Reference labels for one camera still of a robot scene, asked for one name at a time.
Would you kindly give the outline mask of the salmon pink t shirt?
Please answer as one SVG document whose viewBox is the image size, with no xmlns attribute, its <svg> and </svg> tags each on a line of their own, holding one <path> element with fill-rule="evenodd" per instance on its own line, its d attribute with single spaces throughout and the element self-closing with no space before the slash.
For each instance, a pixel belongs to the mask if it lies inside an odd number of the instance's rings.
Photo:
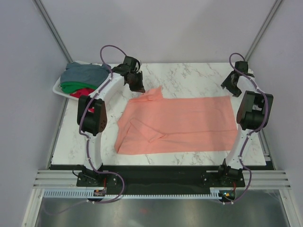
<svg viewBox="0 0 303 227">
<path fill-rule="evenodd" d="M 227 151 L 237 136 L 229 96 L 169 99 L 160 87 L 130 99 L 117 125 L 123 155 Z"/>
</svg>

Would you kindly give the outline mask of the white plastic laundry basket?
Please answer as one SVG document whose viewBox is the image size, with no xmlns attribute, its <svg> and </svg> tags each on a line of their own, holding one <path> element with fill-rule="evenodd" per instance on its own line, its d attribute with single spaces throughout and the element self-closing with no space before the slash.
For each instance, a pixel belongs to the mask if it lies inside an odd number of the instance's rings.
<svg viewBox="0 0 303 227">
<path fill-rule="evenodd" d="M 80 64 L 89 64 L 83 61 L 75 61 L 75 62 L 78 62 Z M 114 73 L 113 75 L 109 74 L 105 82 L 103 82 L 96 90 L 94 90 L 89 95 L 93 96 L 95 93 L 97 93 L 100 90 L 101 92 L 99 94 L 99 97 L 104 99 L 106 102 L 108 102 L 116 91 L 122 89 L 123 85 L 124 85 L 124 79 L 119 74 L 116 73 Z M 60 77 L 57 79 L 55 85 L 53 86 L 53 92 L 71 100 L 78 100 L 77 98 L 70 96 L 70 94 L 64 93 L 62 91 L 60 87 Z"/>
</svg>

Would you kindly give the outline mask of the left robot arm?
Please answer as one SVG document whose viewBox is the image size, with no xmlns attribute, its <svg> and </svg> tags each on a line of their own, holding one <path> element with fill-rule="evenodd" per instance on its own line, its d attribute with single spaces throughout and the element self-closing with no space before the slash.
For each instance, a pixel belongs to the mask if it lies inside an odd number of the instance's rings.
<svg viewBox="0 0 303 227">
<path fill-rule="evenodd" d="M 125 56 L 123 63 L 109 69 L 109 76 L 94 92 L 80 96 L 78 100 L 77 124 L 79 133 L 86 142 L 84 166 L 90 170 L 87 180 L 93 186 L 104 181 L 100 172 L 103 165 L 101 158 L 101 136 L 107 125 L 106 104 L 112 96 L 128 84 L 132 92 L 145 93 L 143 73 L 139 60 Z"/>
</svg>

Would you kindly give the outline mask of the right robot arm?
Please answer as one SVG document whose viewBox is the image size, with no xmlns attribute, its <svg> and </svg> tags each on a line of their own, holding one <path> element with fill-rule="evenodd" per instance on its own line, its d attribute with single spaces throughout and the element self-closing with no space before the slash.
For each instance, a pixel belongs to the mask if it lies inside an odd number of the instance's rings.
<svg viewBox="0 0 303 227">
<path fill-rule="evenodd" d="M 264 93 L 255 83 L 254 75 L 248 73 L 247 61 L 237 61 L 232 67 L 233 71 L 223 81 L 221 87 L 231 92 L 234 97 L 239 97 L 242 91 L 237 84 L 239 78 L 244 76 L 251 82 L 252 88 L 245 91 L 236 115 L 238 134 L 234 145 L 219 166 L 217 181 L 222 186 L 228 186 L 234 179 L 241 178 L 244 159 L 258 132 L 266 127 L 274 101 L 274 96 Z"/>
</svg>

